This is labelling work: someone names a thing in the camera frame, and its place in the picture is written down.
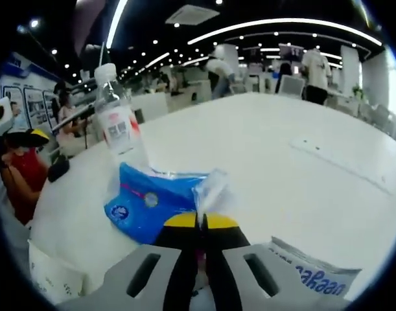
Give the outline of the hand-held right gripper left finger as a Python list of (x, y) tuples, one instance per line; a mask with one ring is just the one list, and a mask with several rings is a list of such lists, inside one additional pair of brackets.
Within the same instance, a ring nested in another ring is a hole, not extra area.
[(103, 284), (59, 310), (188, 310), (198, 272), (196, 213), (167, 220), (153, 244), (112, 266)]

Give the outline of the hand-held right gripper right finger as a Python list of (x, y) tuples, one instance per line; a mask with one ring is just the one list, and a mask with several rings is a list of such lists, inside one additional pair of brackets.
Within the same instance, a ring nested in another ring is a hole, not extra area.
[(204, 216), (206, 274), (217, 310), (345, 310), (349, 301), (325, 297), (260, 244), (250, 244), (236, 221)]

